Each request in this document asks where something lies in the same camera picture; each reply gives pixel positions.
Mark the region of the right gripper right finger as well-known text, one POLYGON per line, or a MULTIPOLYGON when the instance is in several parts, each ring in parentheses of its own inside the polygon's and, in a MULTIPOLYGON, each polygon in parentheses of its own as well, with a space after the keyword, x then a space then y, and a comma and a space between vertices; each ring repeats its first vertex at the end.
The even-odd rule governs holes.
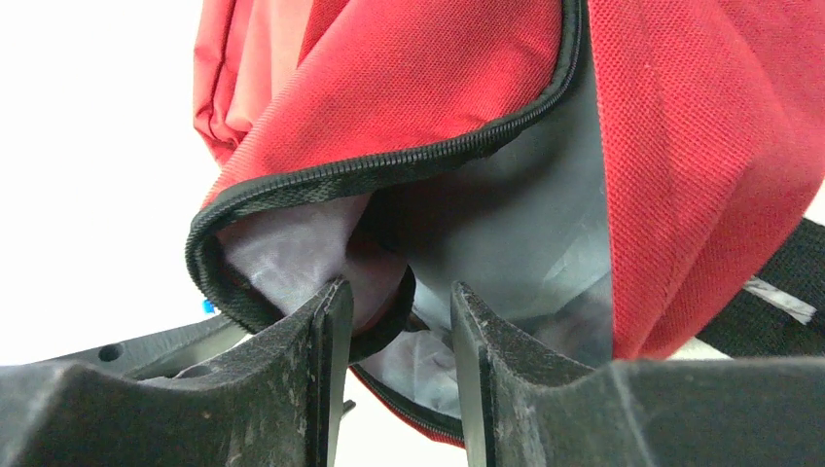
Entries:
POLYGON ((820 466, 820 358, 617 360, 597 369, 466 284, 451 323, 472 466, 820 466))

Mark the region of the red backpack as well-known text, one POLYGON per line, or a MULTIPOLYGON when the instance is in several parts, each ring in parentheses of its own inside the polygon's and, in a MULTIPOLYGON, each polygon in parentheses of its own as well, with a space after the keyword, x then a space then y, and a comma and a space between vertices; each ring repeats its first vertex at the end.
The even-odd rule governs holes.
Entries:
POLYGON ((344 277, 431 439, 454 283, 591 367, 824 352, 820 1, 206 1, 193 118, 193 282, 257 333, 344 277))

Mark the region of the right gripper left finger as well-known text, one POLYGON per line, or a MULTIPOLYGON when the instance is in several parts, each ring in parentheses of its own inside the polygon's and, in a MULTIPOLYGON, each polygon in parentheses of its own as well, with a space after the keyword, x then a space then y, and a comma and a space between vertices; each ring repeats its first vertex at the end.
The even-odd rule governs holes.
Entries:
POLYGON ((341 278, 176 377, 78 361, 1 371, 5 466, 331 466, 353 296, 341 278))

